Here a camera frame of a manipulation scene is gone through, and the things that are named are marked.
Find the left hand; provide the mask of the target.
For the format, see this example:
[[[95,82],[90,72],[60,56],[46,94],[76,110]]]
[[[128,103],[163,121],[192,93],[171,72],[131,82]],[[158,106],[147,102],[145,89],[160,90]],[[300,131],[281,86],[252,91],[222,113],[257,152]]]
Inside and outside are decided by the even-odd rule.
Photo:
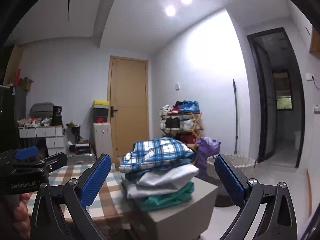
[[[1,197],[1,239],[30,239],[30,217],[25,203],[30,197],[31,193],[20,194],[14,209]]]

